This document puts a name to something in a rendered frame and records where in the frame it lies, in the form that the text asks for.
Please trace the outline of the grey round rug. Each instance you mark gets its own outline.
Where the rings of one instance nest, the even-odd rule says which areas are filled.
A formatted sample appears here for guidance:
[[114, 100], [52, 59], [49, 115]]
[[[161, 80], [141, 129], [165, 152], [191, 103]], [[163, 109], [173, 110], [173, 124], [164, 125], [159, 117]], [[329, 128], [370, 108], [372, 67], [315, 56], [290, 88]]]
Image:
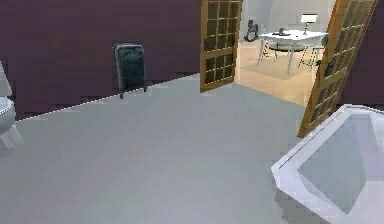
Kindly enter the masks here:
[[269, 45], [269, 48], [271, 50], [281, 51], [281, 52], [288, 52], [290, 50], [293, 50], [294, 52], [300, 52], [305, 49], [305, 46], [299, 43], [295, 43], [291, 45], [290, 43], [286, 43], [286, 42], [273, 42]]

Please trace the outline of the dark green towel rack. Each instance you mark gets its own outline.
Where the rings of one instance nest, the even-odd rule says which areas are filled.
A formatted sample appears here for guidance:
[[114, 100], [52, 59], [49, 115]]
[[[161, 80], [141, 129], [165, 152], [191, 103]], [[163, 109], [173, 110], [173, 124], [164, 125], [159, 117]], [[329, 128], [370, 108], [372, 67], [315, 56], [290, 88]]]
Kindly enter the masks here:
[[143, 88], [145, 84], [144, 48], [135, 43], [120, 43], [114, 46], [114, 58], [118, 75], [119, 96], [126, 89]]

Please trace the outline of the white toilet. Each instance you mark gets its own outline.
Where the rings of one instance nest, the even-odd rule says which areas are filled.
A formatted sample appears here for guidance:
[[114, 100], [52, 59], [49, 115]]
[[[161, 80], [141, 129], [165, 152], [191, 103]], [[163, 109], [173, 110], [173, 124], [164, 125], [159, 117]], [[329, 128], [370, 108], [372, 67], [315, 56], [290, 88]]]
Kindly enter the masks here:
[[15, 149], [23, 142], [16, 126], [15, 103], [10, 99], [12, 89], [0, 61], [0, 151]]

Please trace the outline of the dark rocking horse toy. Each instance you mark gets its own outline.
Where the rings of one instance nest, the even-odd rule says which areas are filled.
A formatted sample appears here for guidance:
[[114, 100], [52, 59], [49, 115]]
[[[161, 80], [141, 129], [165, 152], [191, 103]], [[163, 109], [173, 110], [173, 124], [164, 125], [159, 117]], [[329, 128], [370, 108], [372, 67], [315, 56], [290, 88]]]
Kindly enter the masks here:
[[253, 20], [248, 21], [248, 30], [244, 36], [244, 40], [247, 42], [253, 42], [258, 39], [259, 27]]

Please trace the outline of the white table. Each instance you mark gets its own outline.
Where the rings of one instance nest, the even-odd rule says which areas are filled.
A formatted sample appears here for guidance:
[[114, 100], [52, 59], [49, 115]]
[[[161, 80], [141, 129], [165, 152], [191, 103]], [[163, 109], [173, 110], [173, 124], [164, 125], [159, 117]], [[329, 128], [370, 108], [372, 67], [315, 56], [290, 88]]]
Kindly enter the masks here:
[[328, 34], [325, 32], [317, 32], [317, 31], [301, 31], [301, 30], [287, 30], [283, 35], [276, 35], [274, 33], [266, 33], [261, 34], [260, 38], [260, 52], [258, 63], [260, 63], [262, 59], [262, 53], [264, 50], [264, 46], [268, 42], [283, 42], [288, 44], [288, 67], [287, 72], [290, 72], [293, 54], [294, 54], [294, 46], [298, 44], [303, 44], [308, 47], [319, 47], [324, 46], [328, 39]]

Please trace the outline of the white desk lamp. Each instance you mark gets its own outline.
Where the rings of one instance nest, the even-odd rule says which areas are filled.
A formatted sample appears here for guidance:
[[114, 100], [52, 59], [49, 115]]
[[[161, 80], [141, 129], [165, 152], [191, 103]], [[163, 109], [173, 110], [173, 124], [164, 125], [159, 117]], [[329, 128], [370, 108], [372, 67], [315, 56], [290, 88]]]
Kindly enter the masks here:
[[317, 14], [306, 13], [301, 16], [301, 22], [305, 24], [304, 35], [307, 34], [308, 26], [310, 23], [315, 23], [317, 20]]

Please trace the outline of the white bathtub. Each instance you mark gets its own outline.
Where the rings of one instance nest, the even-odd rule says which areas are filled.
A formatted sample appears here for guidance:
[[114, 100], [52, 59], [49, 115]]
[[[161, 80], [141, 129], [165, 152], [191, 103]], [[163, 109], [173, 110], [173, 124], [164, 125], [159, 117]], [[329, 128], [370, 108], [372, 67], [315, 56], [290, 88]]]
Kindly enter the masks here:
[[343, 105], [271, 172], [289, 224], [384, 224], [384, 111]]

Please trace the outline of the brown lattice room door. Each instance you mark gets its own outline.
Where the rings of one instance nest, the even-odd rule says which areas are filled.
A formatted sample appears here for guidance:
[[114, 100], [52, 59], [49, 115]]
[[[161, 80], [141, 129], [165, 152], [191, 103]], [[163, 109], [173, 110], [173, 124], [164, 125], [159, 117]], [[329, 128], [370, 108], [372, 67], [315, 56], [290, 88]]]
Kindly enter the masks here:
[[361, 42], [380, 0], [336, 0], [328, 41], [297, 136], [304, 138], [335, 111]]
[[[201, 0], [200, 92], [235, 78], [243, 0]], [[208, 39], [208, 50], [204, 50]]]

